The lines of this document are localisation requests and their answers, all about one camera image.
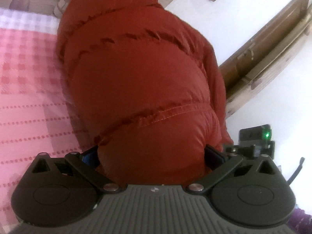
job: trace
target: checkered fabric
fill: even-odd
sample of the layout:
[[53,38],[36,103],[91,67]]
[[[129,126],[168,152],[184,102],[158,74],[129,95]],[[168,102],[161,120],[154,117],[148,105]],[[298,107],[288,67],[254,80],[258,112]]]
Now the checkered fabric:
[[59,20],[0,9],[0,233],[17,224],[10,198],[40,152],[92,147],[55,54]]

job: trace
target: purple object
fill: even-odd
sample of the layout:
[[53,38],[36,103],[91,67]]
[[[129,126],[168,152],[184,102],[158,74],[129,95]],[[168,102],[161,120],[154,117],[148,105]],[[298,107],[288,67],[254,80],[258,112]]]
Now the purple object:
[[305,214],[302,209],[294,210],[287,225],[298,234],[312,234],[312,216]]

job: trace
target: black electronic device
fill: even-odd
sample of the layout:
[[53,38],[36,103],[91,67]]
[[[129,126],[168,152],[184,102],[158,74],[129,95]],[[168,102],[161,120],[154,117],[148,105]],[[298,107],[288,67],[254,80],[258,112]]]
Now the black electronic device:
[[12,195],[21,224],[11,234],[293,234],[286,225],[295,207],[288,182],[269,155],[236,149],[206,146],[213,171],[186,188],[121,189],[95,171],[96,147],[64,158],[40,153]]

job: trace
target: red garment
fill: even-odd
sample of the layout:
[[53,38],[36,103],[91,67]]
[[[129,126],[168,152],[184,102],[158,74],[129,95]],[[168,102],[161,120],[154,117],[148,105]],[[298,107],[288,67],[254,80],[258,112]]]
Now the red garment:
[[71,0],[57,52],[116,183],[189,184],[232,143],[212,46],[158,0]]

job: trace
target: gray ribbed panel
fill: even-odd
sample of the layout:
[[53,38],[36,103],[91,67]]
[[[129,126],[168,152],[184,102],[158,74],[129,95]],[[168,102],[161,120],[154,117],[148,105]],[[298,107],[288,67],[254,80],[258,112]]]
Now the gray ribbed panel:
[[202,196],[180,186],[129,186],[106,195],[83,220],[65,227],[39,228],[21,224],[11,234],[295,234],[286,225],[250,230],[233,225],[210,207]]

